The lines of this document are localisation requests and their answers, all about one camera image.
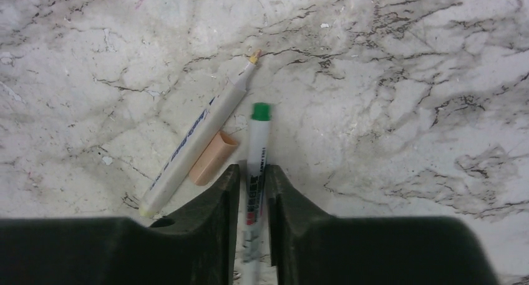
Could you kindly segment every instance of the floor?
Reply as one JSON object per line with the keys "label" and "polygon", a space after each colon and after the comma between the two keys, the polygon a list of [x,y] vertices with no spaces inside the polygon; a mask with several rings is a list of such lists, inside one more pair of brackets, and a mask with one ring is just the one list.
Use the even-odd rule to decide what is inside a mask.
{"label": "floor", "polygon": [[[0,215],[148,224],[138,199],[261,48],[224,127],[241,141],[230,162],[251,104],[275,104],[269,162],[324,210],[459,217],[504,284],[529,284],[528,6],[1,0]],[[186,181],[162,214],[205,188]]]}

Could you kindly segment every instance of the marble surface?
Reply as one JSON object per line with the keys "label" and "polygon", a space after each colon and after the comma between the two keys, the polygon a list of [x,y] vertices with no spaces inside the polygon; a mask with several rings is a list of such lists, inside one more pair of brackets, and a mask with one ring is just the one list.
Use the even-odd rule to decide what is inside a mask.
{"label": "marble surface", "polygon": [[262,48],[230,162],[274,103],[270,162],[320,207],[459,217],[529,284],[529,0],[0,1],[1,216],[149,223],[138,199]]}

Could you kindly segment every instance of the highlighter tip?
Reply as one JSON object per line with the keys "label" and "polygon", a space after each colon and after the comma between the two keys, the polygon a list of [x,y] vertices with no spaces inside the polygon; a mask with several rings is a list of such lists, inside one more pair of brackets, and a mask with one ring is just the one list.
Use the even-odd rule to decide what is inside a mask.
{"label": "highlighter tip", "polygon": [[250,63],[255,65],[257,63],[257,60],[259,59],[259,57],[261,57],[262,53],[263,53],[263,51],[261,49],[255,50],[255,52],[252,53],[251,56],[250,56]]}

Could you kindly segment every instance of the peach marker cap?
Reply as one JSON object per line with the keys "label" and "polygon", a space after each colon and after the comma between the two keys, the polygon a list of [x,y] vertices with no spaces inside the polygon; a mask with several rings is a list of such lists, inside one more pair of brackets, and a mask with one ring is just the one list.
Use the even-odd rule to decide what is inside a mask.
{"label": "peach marker cap", "polygon": [[189,171],[191,181],[199,186],[208,184],[237,146],[237,141],[226,132],[217,132]]}

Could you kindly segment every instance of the marker cap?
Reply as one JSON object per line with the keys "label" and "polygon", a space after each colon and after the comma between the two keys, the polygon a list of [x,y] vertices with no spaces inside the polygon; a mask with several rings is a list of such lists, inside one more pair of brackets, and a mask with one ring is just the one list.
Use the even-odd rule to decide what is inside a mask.
{"label": "marker cap", "polygon": [[251,119],[256,121],[270,121],[270,104],[262,102],[254,103]]}
{"label": "marker cap", "polygon": [[227,133],[217,132],[189,171],[189,179],[199,186],[208,184],[237,146],[237,141]]}

